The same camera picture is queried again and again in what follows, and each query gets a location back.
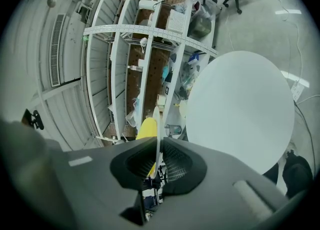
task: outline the bottle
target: bottle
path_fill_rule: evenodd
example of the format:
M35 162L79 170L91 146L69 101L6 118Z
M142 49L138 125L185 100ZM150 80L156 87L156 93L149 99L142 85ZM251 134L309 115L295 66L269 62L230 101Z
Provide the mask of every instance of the bottle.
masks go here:
M135 66L135 65L129 65L128 69L133 70L133 71L138 71L138 72L142 72L144 70L143 67L139 67L139 66Z

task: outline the gray floor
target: gray floor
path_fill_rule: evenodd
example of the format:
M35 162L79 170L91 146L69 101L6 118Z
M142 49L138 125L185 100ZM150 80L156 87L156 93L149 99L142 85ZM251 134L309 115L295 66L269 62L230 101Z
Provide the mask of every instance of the gray floor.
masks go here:
M218 0L218 4L222 5L223 1ZM281 1L287 10L300 10L301 14L276 14L276 11L284 11L278 0L239 0L242 14L238 15L235 0L230 0L228 9L222 7L216 25L217 38L214 43L220 55L231 52L234 48L235 51L251 51L268 58L283 71L286 78L288 72L290 73L287 81L291 87L294 79L298 80L301 75L301 57L297 49L299 31L298 46L303 59L300 82L305 85L299 102L309 96L320 94L320 35L301 0ZM311 98L300 104L299 107L312 134L318 170L320 160L320 97ZM297 153L309 162L314 173L310 137L302 118L297 113L295 114L291 140L297 147ZM280 160L278 178L278 186L283 193L287 190L281 177L284 162L284 159Z

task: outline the corrugated metal wall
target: corrugated metal wall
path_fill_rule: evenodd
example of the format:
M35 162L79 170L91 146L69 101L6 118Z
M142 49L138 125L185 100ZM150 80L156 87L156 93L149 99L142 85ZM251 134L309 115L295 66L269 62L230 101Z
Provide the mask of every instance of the corrugated metal wall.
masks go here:
M1 83L5 83L1 116L5 120L20 120L21 108L29 108L26 101L37 97L38 89L52 90L49 49L54 21L60 13L71 16L78 1L56 0L56 6L49 8L47 0L21 0L2 40L1 56L7 59L2 69L5 76L1 77ZM18 81L9 80L18 75ZM66 151L82 149L86 144L99 147L101 142L92 136L82 101L76 85L32 108L39 111L43 120L45 130L39 131L43 137L57 140Z

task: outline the white metal shelving unit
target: white metal shelving unit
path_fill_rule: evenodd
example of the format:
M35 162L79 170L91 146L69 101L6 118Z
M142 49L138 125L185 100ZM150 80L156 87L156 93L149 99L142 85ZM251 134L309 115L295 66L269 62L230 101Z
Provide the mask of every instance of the white metal shelving unit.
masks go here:
M139 100L139 109L138 109L138 123L137 128L138 130L141 127L142 121L143 121L143 114L144 114L144 101L145 101L145 92L147 87L147 77L148 77L148 70L149 70L149 63L150 63L150 57L152 52L152 42L154 37L161 37L165 38L167 40L172 40L178 46L171 52L171 54L176 54L176 61L173 63L170 60L170 66L173 68L172 73L172 79L171 83L165 83L166 86L169 88L168 94L166 94L166 104L164 107L163 112L163 122L166 124L167 122L172 122L172 116L176 113L179 113L179 109L176 107L174 108L173 103L177 102L175 101L174 91L179 86L178 79L179 79L179 71L182 66L182 61L187 60L188 57L184 55L185 49L190 47L194 51L200 50L204 52L205 54L201 55L201 60L198 62L198 64L201 64L200 68L203 69L209 62L210 56L216 57L217 52L215 49L212 48L212 40L214 36L214 27L215 27L215 20L212 21L212 30L211 33L205 36L204 38L200 40L195 40L190 37L188 37L188 29L190 25L190 19L191 19L191 11L193 2L195 0L185 0L186 5L186 11L185 11L185 19L184 19L184 29L182 34L177 34L175 32L163 30L156 28L157 21L160 15L162 4L160 3L162 0L157 0L159 3L156 4L151 26L139 26L135 25L137 21L137 16L139 12L139 0L125 0L123 8L120 13L118 24L115 25L115 17L119 12L119 6L121 1L120 0L101 0L98 8L96 10L95 16L93 18L93 23L90 28L86 28L83 35L88 35L89 42L87 46L87 79L88 79L88 90L91 97L90 105L92 109L92 114L94 117L95 124L97 125L99 135L101 139L106 139L103 137L103 132L105 131L104 127L105 125L102 125L99 122L100 116L97 115L97 111L101 110L100 107L103 107L102 110L105 111L105 107L100 105L100 107L97 107L97 100L98 98L104 97L105 100L107 100L108 95L108 85L106 80L107 77L105 77L105 86L101 87L103 89L98 89L98 93L95 93L92 91L90 86L92 84L90 83L90 79L92 79L92 65L93 62L96 60L96 58L93 56L92 50L95 47L95 43L93 40L97 39L97 35L101 36L111 37L113 33L115 33L114 36L114 42L112 44L112 50L110 52L110 60L111 60L111 98L112 98L112 108L113 108L113 116L114 116L114 123L116 128L116 133L118 139L123 134L124 127L126 124L126 95L127 95L127 76L128 76L128 60L129 60L129 54L130 54L130 44L125 41L123 38L124 36L127 36L128 34L131 35L133 33L139 33L139 34L145 34L148 35L148 41L145 48L144 53L144 66L143 66L143 72L141 76L141 86L140 86L140 100ZM110 122L110 117L107 116L107 113L105 113L106 122Z

